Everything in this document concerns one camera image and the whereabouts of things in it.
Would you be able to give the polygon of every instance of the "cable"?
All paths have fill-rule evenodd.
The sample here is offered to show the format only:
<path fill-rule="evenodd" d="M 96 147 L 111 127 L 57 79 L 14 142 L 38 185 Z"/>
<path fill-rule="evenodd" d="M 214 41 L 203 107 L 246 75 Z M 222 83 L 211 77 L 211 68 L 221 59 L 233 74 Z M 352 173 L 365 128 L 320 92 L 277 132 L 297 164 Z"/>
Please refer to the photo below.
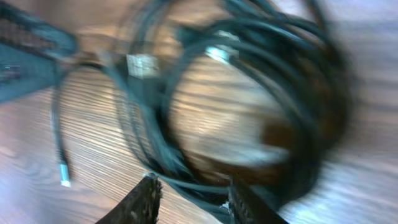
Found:
<path fill-rule="evenodd" d="M 127 100 L 139 108 L 150 147 L 141 139 L 137 110 L 116 102 L 121 129 L 137 159 L 180 195 L 222 223 L 231 221 L 228 211 L 220 207 L 227 200 L 227 188 L 206 184 L 187 162 L 169 125 L 174 93 L 195 58 L 204 53 L 214 56 L 209 51 L 210 47 L 226 55 L 222 58 L 224 63 L 240 70 L 274 97 L 297 134 L 295 149 L 286 163 L 287 171 L 282 181 L 276 186 L 253 185 L 251 188 L 275 212 L 287 202 L 306 194 L 317 179 L 325 152 L 344 133 L 351 114 L 351 97 L 349 78 L 344 75 L 346 60 L 330 37 L 331 30 L 318 3 L 305 1 L 317 24 L 283 14 L 267 1 L 224 0 L 225 9 L 234 17 L 216 21 L 201 30 L 181 27 L 177 31 L 177 39 L 184 46 L 182 55 L 168 69 L 157 71 L 151 68 L 155 61 L 148 57 L 153 55 L 153 48 L 144 46 L 150 35 L 155 34 L 149 31 L 157 30 L 155 24 L 161 21 L 173 1 L 152 0 L 146 6 L 147 10 L 139 15 L 138 32 L 132 39 L 127 62 L 113 62 L 110 56 L 103 54 L 103 67 L 89 65 L 107 74 Z M 137 78 L 137 74 L 131 73 L 129 57 L 141 65 L 148 62 L 148 68 L 141 66 L 140 69 L 146 75 L 148 71 L 152 72 L 151 76 Z M 53 123 L 59 123 L 59 94 L 60 91 L 55 91 Z M 330 115 L 337 128 L 332 137 L 326 138 L 320 123 Z M 64 162 L 60 127 L 57 124 L 53 126 L 61 162 Z M 128 133 L 135 135 L 138 149 L 132 145 Z"/>

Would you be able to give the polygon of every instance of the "wire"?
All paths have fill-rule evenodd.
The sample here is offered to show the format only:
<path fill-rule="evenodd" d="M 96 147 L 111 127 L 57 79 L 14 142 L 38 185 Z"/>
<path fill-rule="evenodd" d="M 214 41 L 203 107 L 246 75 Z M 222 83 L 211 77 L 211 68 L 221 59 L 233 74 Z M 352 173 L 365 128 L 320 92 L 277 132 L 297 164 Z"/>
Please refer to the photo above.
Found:
<path fill-rule="evenodd" d="M 170 105 L 182 75 L 195 58 L 210 46 L 224 46 L 237 50 L 228 63 L 257 82 L 280 104 L 292 127 L 296 130 L 295 149 L 287 162 L 287 172 L 276 186 L 253 185 L 252 189 L 277 211 L 287 202 L 306 194 L 314 185 L 320 161 L 327 149 L 342 137 L 351 113 L 349 78 L 345 76 L 346 60 L 330 37 L 320 6 L 315 0 L 305 0 L 317 24 L 283 14 L 271 3 L 260 0 L 224 0 L 224 7 L 234 17 L 216 21 L 202 30 L 191 30 L 195 35 L 179 30 L 183 54 L 160 78 L 139 79 L 121 70 L 121 62 L 103 55 L 106 63 L 90 65 L 106 73 L 125 93 L 127 100 L 139 107 L 139 116 L 153 153 L 142 142 L 138 114 L 116 102 L 119 122 L 132 153 L 146 169 L 163 178 L 173 189 L 200 208 L 210 212 L 222 223 L 230 223 L 228 211 L 220 208 L 227 200 L 226 187 L 206 184 L 185 158 L 169 126 Z M 151 54 L 144 48 L 153 28 L 165 16 L 173 1 L 152 0 L 139 15 L 138 32 L 129 48 L 129 54 Z M 239 38 L 220 37 L 219 31 Z M 53 126 L 61 161 L 66 160 L 60 137 L 59 94 L 53 98 Z M 329 114 L 337 130 L 332 137 L 324 137 L 320 123 Z M 133 133 L 139 148 L 132 144 L 128 133 Z"/>

